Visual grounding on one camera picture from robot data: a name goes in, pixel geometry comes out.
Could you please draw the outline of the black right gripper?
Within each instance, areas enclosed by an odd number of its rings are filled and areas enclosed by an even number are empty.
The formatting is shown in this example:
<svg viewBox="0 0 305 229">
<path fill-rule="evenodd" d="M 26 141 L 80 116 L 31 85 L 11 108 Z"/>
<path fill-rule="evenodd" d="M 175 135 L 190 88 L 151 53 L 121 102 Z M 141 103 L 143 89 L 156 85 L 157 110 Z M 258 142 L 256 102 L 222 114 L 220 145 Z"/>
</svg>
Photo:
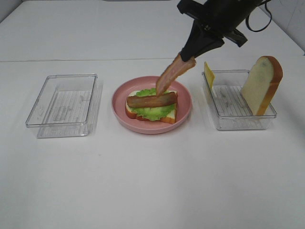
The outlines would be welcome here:
<svg viewBox="0 0 305 229">
<path fill-rule="evenodd" d="M 222 47 L 224 41 L 220 37 L 226 37 L 238 47 L 243 46 L 247 39 L 237 26 L 259 3 L 258 0 L 208 0 L 204 4 L 194 0 L 180 1 L 179 12 L 194 19 L 189 38 L 180 52 L 182 60 L 188 61 Z"/>
</svg>

